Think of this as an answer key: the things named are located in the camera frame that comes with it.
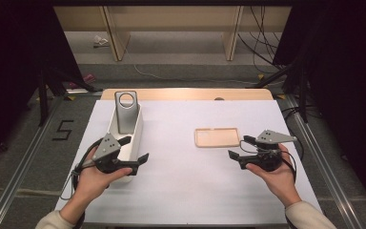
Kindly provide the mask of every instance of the human hand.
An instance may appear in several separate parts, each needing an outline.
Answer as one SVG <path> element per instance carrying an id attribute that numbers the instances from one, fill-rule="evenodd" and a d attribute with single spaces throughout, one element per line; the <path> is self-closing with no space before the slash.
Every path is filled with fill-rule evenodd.
<path id="1" fill-rule="evenodd" d="M 86 160 L 93 157 L 97 147 L 89 152 Z M 79 176 L 78 186 L 75 193 L 67 204 L 61 209 L 61 217 L 71 224 L 75 224 L 82 216 L 88 205 L 98 198 L 109 184 L 132 172 L 132 168 L 122 168 L 111 174 L 104 174 L 92 166 L 82 170 Z"/>
<path id="2" fill-rule="evenodd" d="M 91 149 L 86 160 L 92 159 L 96 150 L 97 147 Z M 81 195 L 92 201 L 102 195 L 111 182 L 120 179 L 131 172 L 132 168 L 122 168 L 111 174 L 104 174 L 94 166 L 85 168 L 79 176 L 78 186 L 74 194 Z"/>
<path id="3" fill-rule="evenodd" d="M 282 152 L 288 152 L 288 149 L 282 144 L 278 144 Z M 290 155 L 282 154 L 282 158 L 291 163 Z M 266 172 L 259 166 L 249 163 L 246 168 L 252 173 L 261 177 L 269 187 L 270 191 L 280 199 L 285 207 L 301 201 L 298 191 L 295 188 L 295 181 L 292 170 L 282 163 L 280 167 L 271 172 Z"/>

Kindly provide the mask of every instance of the black cable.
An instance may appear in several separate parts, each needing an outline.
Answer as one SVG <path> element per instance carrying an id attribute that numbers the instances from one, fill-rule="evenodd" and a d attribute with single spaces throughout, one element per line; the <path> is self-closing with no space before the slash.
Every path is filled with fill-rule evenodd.
<path id="1" fill-rule="evenodd" d="M 288 126 L 288 123 L 287 123 L 287 120 L 288 120 L 288 118 L 291 116 L 291 115 L 293 115 L 293 114 L 295 114 L 295 113 L 297 113 L 298 112 L 298 109 L 299 109 L 299 107 L 295 107 L 295 108 L 288 108 L 288 109 L 285 109 L 285 110 L 283 110 L 283 111 L 281 111 L 282 113 L 284 113 L 284 112 L 287 112 L 287 111 L 290 111 L 285 117 L 284 117 L 284 121 L 285 121 L 285 123 L 286 123 L 286 125 L 287 125 L 287 128 L 288 128 L 288 130 L 290 131 L 290 133 L 291 133 L 291 135 L 293 135 L 293 136 L 295 136 L 296 137 L 296 141 L 299 143 L 299 147 L 301 147 L 301 154 L 300 154 L 300 156 L 299 156 L 299 159 L 300 160 L 302 160 L 303 158 L 304 158 L 304 155 L 305 155 L 305 149 L 304 149 L 304 145 L 302 144 L 302 142 L 301 142 L 301 140 L 295 135 L 295 132 Z"/>
<path id="2" fill-rule="evenodd" d="M 255 37 L 251 32 L 249 32 L 249 34 L 251 35 L 251 37 L 252 37 L 254 40 L 257 40 L 257 37 Z M 263 45 L 268 45 L 268 46 L 270 46 L 270 47 L 273 47 L 273 48 L 277 49 L 277 46 L 275 46 L 275 45 L 271 45 L 271 44 L 264 43 L 264 42 L 263 42 L 263 41 L 261 41 L 261 40 L 258 40 L 258 42 L 259 42 L 259 43 L 261 43 L 261 44 L 263 44 Z"/>
<path id="3" fill-rule="evenodd" d="M 255 42 L 255 45 L 254 45 L 254 50 L 256 50 L 256 47 L 257 47 L 257 43 L 260 42 L 262 44 L 264 44 L 266 46 L 266 50 L 267 50 L 267 53 L 269 54 L 270 58 L 272 59 L 272 61 L 267 61 L 265 58 L 263 58 L 265 61 L 267 61 L 268 63 L 270 63 L 271 65 L 275 66 L 276 68 L 278 68 L 279 70 L 281 70 L 282 68 L 281 67 L 278 67 L 277 65 L 275 65 L 273 63 L 273 57 L 272 57 L 272 54 L 271 52 L 273 53 L 273 55 L 275 55 L 275 51 L 273 50 L 273 45 L 270 44 L 269 40 L 267 39 L 266 35 L 265 35 L 265 32 L 264 32 L 264 16 L 265 16 L 265 12 L 266 12 L 266 7 L 262 6 L 261 7 L 261 24 L 259 24 L 259 21 L 257 20 L 255 14 L 254 14 L 254 10 L 253 8 L 251 7 L 251 12 L 254 16 L 254 20 L 259 28 L 259 34 L 256 37 L 254 37 L 252 34 L 251 36 L 256 40 Z M 263 39 L 264 39 L 264 42 L 261 42 L 259 37 L 260 35 L 263 36 Z"/>
<path id="4" fill-rule="evenodd" d="M 263 57 L 260 53 L 258 53 L 256 50 L 254 50 L 254 49 L 252 49 L 243 39 L 242 39 L 242 37 L 240 36 L 240 34 L 238 34 L 238 37 L 239 37 L 239 39 L 242 41 L 242 43 L 246 46 L 246 48 L 248 48 L 250 51 L 252 51 L 255 55 L 257 55 L 258 57 L 260 57 L 261 59 L 263 59 L 264 61 L 266 61 L 267 63 L 269 63 L 269 64 L 271 64 L 271 65 L 273 65 L 274 67 L 276 67 L 276 68 L 278 68 L 278 69 L 280 69 L 279 67 L 277 67 L 277 66 L 275 66 L 274 64 L 273 64 L 273 62 L 272 61 L 270 61 L 270 60 L 268 60 L 268 59 L 266 59 L 265 57 Z"/>
<path id="5" fill-rule="evenodd" d="M 275 32 L 273 32 L 273 35 L 275 36 L 275 39 L 277 39 L 278 42 L 280 42 L 280 39 L 278 39 L 277 35 L 275 34 Z"/>
<path id="6" fill-rule="evenodd" d="M 296 181 L 296 162 L 294 160 L 294 157 L 287 151 L 281 151 L 281 153 L 288 154 L 291 157 L 291 159 L 293 160 L 294 166 L 285 159 L 283 159 L 283 162 L 291 169 L 291 172 L 293 172 L 294 182 L 295 182 Z"/>
<path id="7" fill-rule="evenodd" d="M 82 165 L 86 160 L 86 157 L 88 157 L 88 154 L 91 152 L 91 150 L 100 145 L 100 143 L 102 142 L 103 137 L 98 139 L 97 141 L 95 141 L 86 151 L 86 153 L 82 156 L 80 162 L 75 166 L 75 168 L 72 171 L 72 188 L 74 191 L 76 191 L 76 188 L 78 186 L 79 183 L 79 176 L 82 173 Z M 72 227 L 72 229 L 79 229 L 82 227 L 83 222 L 85 221 L 85 211 L 83 212 L 82 216 L 78 219 L 78 221 L 76 222 L 75 226 Z"/>

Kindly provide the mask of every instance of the black controller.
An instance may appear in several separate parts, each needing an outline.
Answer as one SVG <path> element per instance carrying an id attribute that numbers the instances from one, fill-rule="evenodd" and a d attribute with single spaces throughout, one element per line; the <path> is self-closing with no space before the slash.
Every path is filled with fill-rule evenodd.
<path id="1" fill-rule="evenodd" d="M 96 166 L 96 168 L 105 174 L 110 174 L 121 168 L 132 168 L 132 172 L 128 176 L 135 176 L 138 173 L 138 167 L 148 161 L 150 154 L 141 156 L 137 161 L 123 161 L 118 159 L 122 146 L 131 142 L 130 136 L 121 139 L 115 139 L 111 134 L 106 134 L 101 141 L 98 142 L 93 159 L 86 161 L 82 168 Z"/>
<path id="2" fill-rule="evenodd" d="M 238 161 L 242 170 L 246 169 L 246 164 L 252 163 L 267 172 L 271 172 L 280 167 L 282 163 L 278 143 L 294 141 L 296 138 L 267 130 L 260 134 L 258 138 L 245 135 L 243 140 L 255 146 L 257 154 L 255 156 L 240 156 L 238 153 L 229 150 L 230 159 Z"/>

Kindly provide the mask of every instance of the sleeve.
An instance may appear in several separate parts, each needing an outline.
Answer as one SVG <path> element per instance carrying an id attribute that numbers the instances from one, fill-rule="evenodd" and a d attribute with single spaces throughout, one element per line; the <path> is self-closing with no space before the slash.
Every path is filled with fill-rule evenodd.
<path id="1" fill-rule="evenodd" d="M 298 229 L 332 229 L 335 226 L 313 205 L 306 201 L 292 204 L 285 210 L 285 215 L 290 223 Z"/>
<path id="2" fill-rule="evenodd" d="M 40 219 L 35 229 L 72 229 L 73 226 L 61 217 L 59 211 L 53 211 Z"/>

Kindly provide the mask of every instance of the white table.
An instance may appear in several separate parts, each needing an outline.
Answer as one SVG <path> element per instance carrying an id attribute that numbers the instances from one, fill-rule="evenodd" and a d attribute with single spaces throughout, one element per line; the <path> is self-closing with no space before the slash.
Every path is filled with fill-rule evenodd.
<path id="1" fill-rule="evenodd" d="M 236 127 L 258 136 L 270 129 L 288 135 L 273 100 L 139 101 L 144 119 L 138 156 L 150 153 L 130 183 L 114 183 L 86 211 L 86 223 L 124 226 L 266 226 L 285 224 L 284 208 L 264 181 L 240 170 L 228 148 L 197 148 L 194 129 Z M 71 166 L 109 126 L 114 101 L 99 100 Z M 317 209 L 314 191 L 293 143 L 296 187 Z M 230 148 L 241 153 L 239 148 Z M 68 184 L 63 196 L 71 192 Z M 56 209 L 65 204 L 59 199 Z"/>

